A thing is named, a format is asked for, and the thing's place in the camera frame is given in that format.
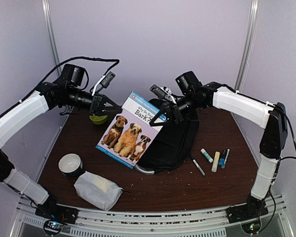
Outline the dog picture book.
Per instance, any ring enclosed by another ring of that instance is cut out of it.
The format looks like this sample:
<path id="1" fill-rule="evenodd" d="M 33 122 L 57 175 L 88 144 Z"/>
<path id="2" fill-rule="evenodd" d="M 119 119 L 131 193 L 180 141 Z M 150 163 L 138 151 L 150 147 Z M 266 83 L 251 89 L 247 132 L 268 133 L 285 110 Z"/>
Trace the dog picture book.
<path id="1" fill-rule="evenodd" d="M 122 163 L 134 168 L 148 150 L 162 126 L 150 126 L 159 109 L 136 92 L 131 92 L 122 112 L 113 117 L 96 148 Z"/>

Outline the black student backpack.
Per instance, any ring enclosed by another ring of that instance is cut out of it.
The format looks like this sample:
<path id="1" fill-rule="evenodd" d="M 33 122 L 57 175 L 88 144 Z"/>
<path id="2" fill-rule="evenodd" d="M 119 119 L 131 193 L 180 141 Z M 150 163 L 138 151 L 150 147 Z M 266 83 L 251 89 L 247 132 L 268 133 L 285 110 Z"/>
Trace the black student backpack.
<path id="1" fill-rule="evenodd" d="M 178 168 L 190 154 L 198 128 L 196 110 L 187 114 L 181 123 L 163 126 L 135 165 L 135 169 L 143 174 L 153 175 Z"/>

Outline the white zippered pencil pouch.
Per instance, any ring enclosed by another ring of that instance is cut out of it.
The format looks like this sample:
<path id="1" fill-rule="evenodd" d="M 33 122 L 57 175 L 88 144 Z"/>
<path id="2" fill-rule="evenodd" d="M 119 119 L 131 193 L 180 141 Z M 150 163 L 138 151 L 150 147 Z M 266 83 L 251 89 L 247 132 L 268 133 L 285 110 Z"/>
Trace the white zippered pencil pouch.
<path id="1" fill-rule="evenodd" d="M 84 172 L 74 183 L 77 195 L 100 210 L 111 210 L 126 190 L 115 182 L 91 172 Z"/>

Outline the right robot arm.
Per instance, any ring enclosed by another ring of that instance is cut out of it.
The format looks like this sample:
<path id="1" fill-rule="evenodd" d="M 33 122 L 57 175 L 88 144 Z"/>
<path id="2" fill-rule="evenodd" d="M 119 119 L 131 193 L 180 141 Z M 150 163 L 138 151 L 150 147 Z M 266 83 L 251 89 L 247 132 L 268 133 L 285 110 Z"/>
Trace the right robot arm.
<path id="1" fill-rule="evenodd" d="M 198 108 L 214 107 L 239 115 L 264 129 L 259 145 L 261 161 L 247 202 L 245 205 L 230 207 L 227 210 L 229 217 L 258 216 L 275 181 L 281 153 L 288 136 L 285 105 L 251 98 L 227 84 L 210 82 L 203 85 L 192 71 L 177 77 L 176 82 L 183 94 L 181 98 L 176 98 L 171 92 L 155 84 L 151 86 L 151 92 L 164 103 L 149 122 L 150 126 L 178 124 Z"/>

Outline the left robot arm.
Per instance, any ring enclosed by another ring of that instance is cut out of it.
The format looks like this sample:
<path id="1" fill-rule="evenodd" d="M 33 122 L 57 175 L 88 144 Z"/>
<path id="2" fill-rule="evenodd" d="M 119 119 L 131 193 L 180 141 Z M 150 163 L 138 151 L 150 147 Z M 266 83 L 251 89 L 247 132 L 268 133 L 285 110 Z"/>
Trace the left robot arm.
<path id="1" fill-rule="evenodd" d="M 97 90 L 78 88 L 85 74 L 84 68 L 65 64 L 57 80 L 40 83 L 29 97 L 0 117 L 0 182 L 27 196 L 50 219 L 61 215 L 55 196 L 14 166 L 2 148 L 21 128 L 55 107 L 74 106 L 88 110 L 91 116 L 121 113 L 119 105 Z"/>

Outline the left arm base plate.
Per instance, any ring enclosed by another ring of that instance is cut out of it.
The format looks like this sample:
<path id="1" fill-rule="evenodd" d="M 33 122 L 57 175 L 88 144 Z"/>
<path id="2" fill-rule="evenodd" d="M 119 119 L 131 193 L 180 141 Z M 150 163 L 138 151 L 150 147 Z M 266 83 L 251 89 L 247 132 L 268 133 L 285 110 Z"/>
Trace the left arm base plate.
<path id="1" fill-rule="evenodd" d="M 39 204 L 35 215 L 60 223 L 75 224 L 78 217 L 78 209 L 58 204 L 52 204 L 51 206 Z"/>

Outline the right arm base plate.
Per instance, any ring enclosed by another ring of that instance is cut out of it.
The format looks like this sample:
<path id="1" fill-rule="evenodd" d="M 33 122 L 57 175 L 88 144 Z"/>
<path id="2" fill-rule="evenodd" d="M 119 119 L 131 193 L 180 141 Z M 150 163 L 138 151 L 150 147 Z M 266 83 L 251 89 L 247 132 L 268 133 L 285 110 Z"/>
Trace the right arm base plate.
<path id="1" fill-rule="evenodd" d="M 230 224 L 255 219 L 259 215 L 266 214 L 268 214 L 266 205 L 262 206 L 259 210 L 255 207 L 251 209 L 247 203 L 238 206 L 232 205 L 226 209 L 226 215 Z"/>

